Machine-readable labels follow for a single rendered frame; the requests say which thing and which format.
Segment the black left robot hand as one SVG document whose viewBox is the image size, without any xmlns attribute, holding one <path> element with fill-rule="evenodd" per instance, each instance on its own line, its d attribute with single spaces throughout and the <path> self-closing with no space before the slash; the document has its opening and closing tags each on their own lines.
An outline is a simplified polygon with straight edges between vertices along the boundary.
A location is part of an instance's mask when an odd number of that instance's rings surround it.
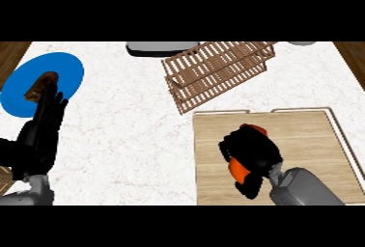
<svg viewBox="0 0 365 247">
<path fill-rule="evenodd" d="M 42 95 L 34 118 L 23 126 L 18 140 L 0 138 L 0 166 L 12 168 L 14 180 L 46 175 L 55 165 L 67 104 L 58 86 L 51 85 Z"/>
</svg>

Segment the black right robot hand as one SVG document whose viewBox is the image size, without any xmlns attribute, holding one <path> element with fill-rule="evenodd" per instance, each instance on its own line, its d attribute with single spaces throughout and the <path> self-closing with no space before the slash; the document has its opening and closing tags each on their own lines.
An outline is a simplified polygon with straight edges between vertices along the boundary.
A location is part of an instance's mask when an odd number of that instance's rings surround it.
<svg viewBox="0 0 365 247">
<path fill-rule="evenodd" d="M 275 143 L 250 126 L 232 131 L 219 142 L 225 161 L 234 157 L 250 171 L 244 183 L 235 182 L 240 193 L 255 200 L 259 196 L 263 178 L 269 178 L 272 167 L 283 163 L 283 156 Z"/>
</svg>

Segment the pale wooden tray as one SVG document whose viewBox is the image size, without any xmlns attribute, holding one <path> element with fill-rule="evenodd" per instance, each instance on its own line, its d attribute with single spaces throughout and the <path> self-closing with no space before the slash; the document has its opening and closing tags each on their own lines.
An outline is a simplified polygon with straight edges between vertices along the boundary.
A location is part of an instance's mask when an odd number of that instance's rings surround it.
<svg viewBox="0 0 365 247">
<path fill-rule="evenodd" d="M 197 202 L 365 204 L 365 174 L 323 110 L 197 112 Z"/>
</svg>

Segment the brown wooden tiered shelf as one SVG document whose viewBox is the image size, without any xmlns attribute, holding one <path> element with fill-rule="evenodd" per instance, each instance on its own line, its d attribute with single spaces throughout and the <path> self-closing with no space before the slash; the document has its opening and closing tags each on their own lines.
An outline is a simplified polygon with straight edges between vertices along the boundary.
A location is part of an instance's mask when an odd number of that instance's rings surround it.
<svg viewBox="0 0 365 247">
<path fill-rule="evenodd" d="M 206 41 L 161 61 L 181 114 L 266 71 L 275 41 Z"/>
</svg>

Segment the brown bread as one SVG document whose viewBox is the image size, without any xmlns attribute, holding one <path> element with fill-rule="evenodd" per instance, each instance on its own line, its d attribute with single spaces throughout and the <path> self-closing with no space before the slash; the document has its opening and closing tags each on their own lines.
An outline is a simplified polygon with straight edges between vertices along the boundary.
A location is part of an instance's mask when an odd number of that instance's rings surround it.
<svg viewBox="0 0 365 247">
<path fill-rule="evenodd" d="M 57 85 L 59 81 L 59 75 L 54 71 L 48 71 L 37 78 L 33 86 L 24 94 L 27 101 L 39 102 L 42 95 L 45 94 L 48 87 Z"/>
</svg>

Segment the blue oval plate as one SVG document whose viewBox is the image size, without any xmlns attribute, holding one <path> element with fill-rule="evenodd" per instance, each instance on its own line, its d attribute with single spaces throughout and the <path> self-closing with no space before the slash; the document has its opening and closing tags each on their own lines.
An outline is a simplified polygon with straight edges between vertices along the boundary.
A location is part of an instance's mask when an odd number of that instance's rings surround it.
<svg viewBox="0 0 365 247">
<path fill-rule="evenodd" d="M 54 52 L 40 55 L 21 65 L 5 83 L 0 93 L 5 111 L 15 117 L 31 118 L 46 87 L 57 84 L 62 97 L 71 99 L 83 76 L 83 63 L 73 54 Z"/>
</svg>

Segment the wicker basket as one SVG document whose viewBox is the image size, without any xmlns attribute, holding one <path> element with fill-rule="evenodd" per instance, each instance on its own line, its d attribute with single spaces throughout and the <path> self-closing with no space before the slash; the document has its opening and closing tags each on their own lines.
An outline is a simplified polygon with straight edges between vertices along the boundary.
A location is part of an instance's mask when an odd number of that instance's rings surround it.
<svg viewBox="0 0 365 247">
<path fill-rule="evenodd" d="M 12 170 L 8 167 L 0 166 L 0 196 L 6 194 L 14 184 Z"/>
</svg>

